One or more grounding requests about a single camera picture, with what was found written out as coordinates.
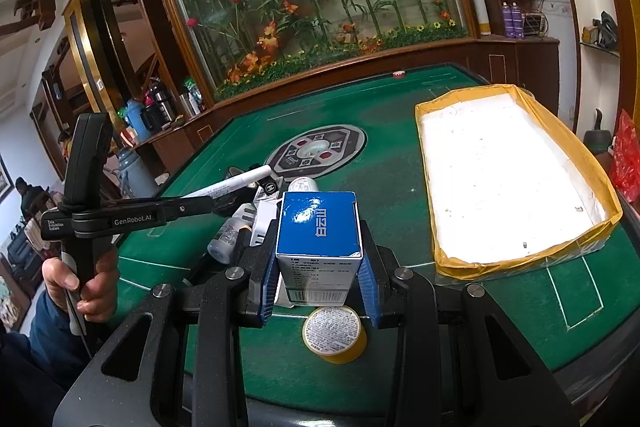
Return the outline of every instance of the blue thermos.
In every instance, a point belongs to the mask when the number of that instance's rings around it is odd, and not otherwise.
[[[120,193],[129,198],[151,198],[158,191],[158,184],[146,168],[142,158],[131,149],[122,149],[118,157]]]
[[[127,107],[125,108],[124,112],[124,121],[132,126],[136,131],[136,133],[138,134],[138,142],[143,142],[154,135],[150,130],[148,130],[145,123],[142,121],[142,117],[140,116],[140,113],[144,108],[144,105],[142,105],[140,102],[136,102],[132,98],[131,100],[129,100],[129,102],[127,102]]]

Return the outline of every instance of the blue box top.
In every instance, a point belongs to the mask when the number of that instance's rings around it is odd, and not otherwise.
[[[360,253],[353,192],[285,192],[276,252],[348,257]]]

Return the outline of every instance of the yellow round container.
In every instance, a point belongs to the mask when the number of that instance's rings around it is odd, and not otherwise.
[[[367,347],[367,333],[348,306],[314,310],[302,326],[302,339],[311,352],[331,363],[353,362]]]

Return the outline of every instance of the blue sleeve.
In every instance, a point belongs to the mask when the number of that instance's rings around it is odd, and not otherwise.
[[[46,291],[36,304],[29,340],[35,362],[65,390],[89,362],[82,340],[69,330],[69,316],[53,304]]]

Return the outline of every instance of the gold pillar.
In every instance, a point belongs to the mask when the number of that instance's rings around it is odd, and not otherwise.
[[[115,134],[126,127],[116,111],[140,95],[111,0],[70,0],[63,11],[66,34],[94,112],[107,112]]]

